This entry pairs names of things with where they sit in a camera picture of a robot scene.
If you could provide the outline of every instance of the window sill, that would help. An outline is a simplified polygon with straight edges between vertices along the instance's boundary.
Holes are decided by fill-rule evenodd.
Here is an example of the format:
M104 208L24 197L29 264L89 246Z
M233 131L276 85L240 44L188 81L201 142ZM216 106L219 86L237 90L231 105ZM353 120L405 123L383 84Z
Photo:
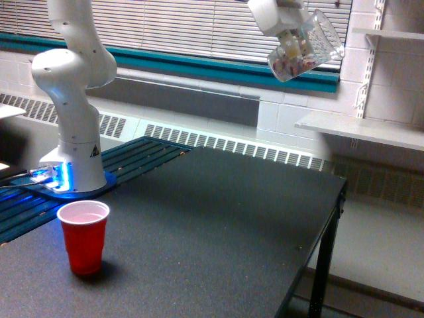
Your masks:
M38 53L51 48L65 48L66 43L36 36L21 36L0 32L0 50L22 50ZM245 86L268 89L303 89L335 93L339 74L310 71L286 83L278 81L268 66L214 60L196 56L184 56L132 48L107 46L120 66L140 68L151 72L196 77L206 80L226 81Z

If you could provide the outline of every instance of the red plastic cup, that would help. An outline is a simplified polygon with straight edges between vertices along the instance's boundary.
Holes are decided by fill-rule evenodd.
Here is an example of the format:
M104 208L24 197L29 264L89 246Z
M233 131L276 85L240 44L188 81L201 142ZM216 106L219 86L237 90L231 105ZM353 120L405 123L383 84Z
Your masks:
M109 207L98 201L72 202L59 209L57 216L75 274L90 275L100 270L108 215Z

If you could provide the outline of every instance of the robotic arm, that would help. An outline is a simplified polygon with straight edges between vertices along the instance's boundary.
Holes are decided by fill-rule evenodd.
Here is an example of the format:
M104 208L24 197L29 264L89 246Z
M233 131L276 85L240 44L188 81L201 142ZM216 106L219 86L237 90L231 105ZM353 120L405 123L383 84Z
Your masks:
M54 167L53 182L44 186L56 193L90 192L106 184L100 156L99 113L85 90L113 81L114 57L96 33L91 0L48 0L52 26L67 49L38 54L32 76L53 100L59 122L59 145L40 163ZM248 6L266 36L280 45L268 56L274 75L288 81L321 63L344 55L340 39L320 11L310 15L301 0L250 0ZM41 182L49 176L39 174Z
M91 0L48 0L48 16L68 49L43 52L32 63L32 76L53 100L59 122L59 145L40 160L57 167L54 181L44 186L56 193L93 191L106 179L99 112L88 103L85 90L113 81L117 64L96 33Z

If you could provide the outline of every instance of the radiator vent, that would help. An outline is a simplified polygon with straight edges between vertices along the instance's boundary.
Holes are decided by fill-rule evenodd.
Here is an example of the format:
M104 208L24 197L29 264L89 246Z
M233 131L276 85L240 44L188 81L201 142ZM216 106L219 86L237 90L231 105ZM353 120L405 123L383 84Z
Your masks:
M270 146L258 142L247 142L217 134L209 134L191 129L183 130L169 125L155 125L149 122L144 135L179 142L192 147L215 148L246 156L262 158L292 166L320 172L329 172L348 180L348 193L369 195L412 207L424 208L424 179L417 174L398 172L389 168L357 163L353 160L337 159L337 162L317 158L313 154Z
M51 103L4 93L0 94L0 103L24 109L26 113L23 116L28 119L54 125L58 124L58 114ZM101 136L120 139L127 121L126 118L100 114L99 120Z

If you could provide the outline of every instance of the window blinds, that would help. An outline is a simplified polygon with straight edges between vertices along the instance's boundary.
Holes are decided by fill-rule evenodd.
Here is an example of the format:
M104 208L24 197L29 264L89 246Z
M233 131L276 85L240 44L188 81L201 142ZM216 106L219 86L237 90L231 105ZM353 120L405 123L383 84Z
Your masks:
M262 35L246 1L92 0L100 39L106 45L265 62L277 45ZM304 1L322 10L345 42L352 0ZM46 0L0 0L0 32L61 38L48 22ZM325 64L340 68L340 61Z

